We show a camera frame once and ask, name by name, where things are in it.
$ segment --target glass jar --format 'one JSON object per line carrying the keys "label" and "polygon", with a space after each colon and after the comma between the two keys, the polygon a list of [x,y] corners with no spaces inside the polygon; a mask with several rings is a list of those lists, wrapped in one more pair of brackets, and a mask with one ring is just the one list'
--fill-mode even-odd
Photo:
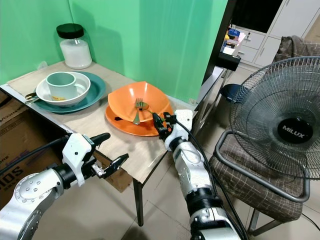
{"label": "glass jar", "polygon": [[66,23],[56,27],[65,64],[72,69],[84,69],[92,62],[84,28],[80,24]]}

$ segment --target fan grille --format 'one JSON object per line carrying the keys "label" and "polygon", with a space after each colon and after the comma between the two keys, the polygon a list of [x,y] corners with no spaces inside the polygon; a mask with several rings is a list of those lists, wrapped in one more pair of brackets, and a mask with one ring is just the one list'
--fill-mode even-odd
{"label": "fan grille", "polygon": [[[260,69],[232,103],[230,126],[246,152],[280,173],[320,179],[320,57],[294,57]],[[312,136],[301,143],[284,140],[278,126],[286,119],[305,121]]]}

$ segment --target white bowl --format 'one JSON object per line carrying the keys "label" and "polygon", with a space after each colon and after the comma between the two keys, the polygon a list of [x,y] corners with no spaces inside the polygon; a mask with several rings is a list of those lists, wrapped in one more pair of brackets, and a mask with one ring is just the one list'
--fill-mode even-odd
{"label": "white bowl", "polygon": [[83,89],[81,89],[80,87],[77,87],[76,90],[78,92],[78,96],[68,100],[54,101],[51,98],[50,90],[46,82],[46,79],[44,79],[38,84],[38,86],[36,86],[36,95],[46,103],[60,107],[71,107],[82,101],[87,96],[89,88],[91,86],[90,79],[86,75],[79,72],[72,71],[68,73],[75,76],[75,83],[84,86],[85,91],[83,91]]}

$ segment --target white powder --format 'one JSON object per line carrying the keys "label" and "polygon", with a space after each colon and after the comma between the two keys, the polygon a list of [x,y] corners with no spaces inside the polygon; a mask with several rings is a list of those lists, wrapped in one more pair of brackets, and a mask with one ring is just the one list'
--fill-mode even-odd
{"label": "white powder", "polygon": [[65,39],[60,42],[65,64],[72,69],[88,67],[92,58],[88,43],[81,39]]}

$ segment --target teal plate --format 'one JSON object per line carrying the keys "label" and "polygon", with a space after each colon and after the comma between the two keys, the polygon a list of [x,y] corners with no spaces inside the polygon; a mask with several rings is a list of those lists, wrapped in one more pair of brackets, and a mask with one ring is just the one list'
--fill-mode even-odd
{"label": "teal plate", "polygon": [[85,72],[85,71],[78,71],[78,73],[86,75],[91,81],[91,86],[89,88],[88,94],[85,96],[85,98],[81,102],[79,102],[74,106],[68,106],[68,107],[51,105],[42,100],[38,100],[34,104],[36,104],[38,107],[44,110],[47,110],[49,112],[53,112],[56,114],[68,114],[68,113],[77,112],[95,104],[106,92],[105,82],[99,76],[93,73]]}

